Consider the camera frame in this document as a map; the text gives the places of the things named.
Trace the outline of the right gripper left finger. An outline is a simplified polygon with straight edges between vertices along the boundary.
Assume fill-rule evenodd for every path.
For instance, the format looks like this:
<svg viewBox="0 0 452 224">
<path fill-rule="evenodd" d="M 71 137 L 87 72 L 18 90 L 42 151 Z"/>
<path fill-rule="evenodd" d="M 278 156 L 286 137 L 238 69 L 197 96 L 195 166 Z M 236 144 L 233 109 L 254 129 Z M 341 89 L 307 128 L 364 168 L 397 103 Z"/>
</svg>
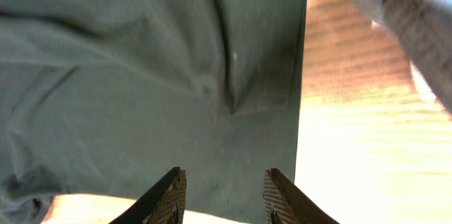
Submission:
<svg viewBox="0 0 452 224">
<path fill-rule="evenodd" d="M 109 224 L 182 224 L 185 206 L 186 172 L 173 167 Z"/>
</svg>

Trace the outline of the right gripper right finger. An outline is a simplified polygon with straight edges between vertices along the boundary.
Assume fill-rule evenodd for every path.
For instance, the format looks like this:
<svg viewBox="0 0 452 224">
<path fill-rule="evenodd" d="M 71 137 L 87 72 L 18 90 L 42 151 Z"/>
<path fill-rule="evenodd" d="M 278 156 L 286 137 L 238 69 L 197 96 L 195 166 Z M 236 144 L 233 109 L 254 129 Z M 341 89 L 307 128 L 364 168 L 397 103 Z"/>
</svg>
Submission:
<svg viewBox="0 0 452 224">
<path fill-rule="evenodd" d="M 266 170 L 263 200 L 267 224 L 339 224 L 276 168 Z"/>
</svg>

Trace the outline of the black t-shirt with logo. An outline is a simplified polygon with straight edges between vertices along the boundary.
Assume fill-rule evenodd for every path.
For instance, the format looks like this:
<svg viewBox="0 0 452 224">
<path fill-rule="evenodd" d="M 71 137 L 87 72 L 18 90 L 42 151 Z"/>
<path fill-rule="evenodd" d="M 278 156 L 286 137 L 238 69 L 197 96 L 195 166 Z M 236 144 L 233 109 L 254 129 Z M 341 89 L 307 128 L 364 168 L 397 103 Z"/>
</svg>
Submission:
<svg viewBox="0 0 452 224">
<path fill-rule="evenodd" d="M 264 223 L 264 171 L 295 175 L 305 7 L 1 0 L 1 222 L 179 166 L 188 210 Z"/>
</svg>

